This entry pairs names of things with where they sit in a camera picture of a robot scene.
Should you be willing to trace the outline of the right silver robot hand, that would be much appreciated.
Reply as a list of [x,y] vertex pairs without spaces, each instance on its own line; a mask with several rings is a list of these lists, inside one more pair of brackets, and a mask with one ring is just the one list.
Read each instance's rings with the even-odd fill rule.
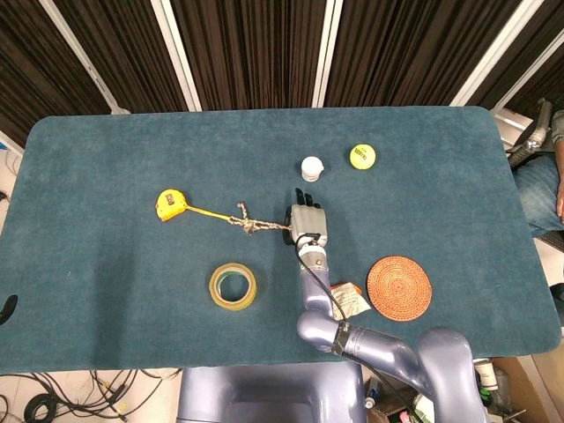
[[325,211],[313,197],[301,189],[295,189],[296,203],[286,208],[283,241],[287,246],[298,243],[300,249],[307,242],[325,247],[328,241]]

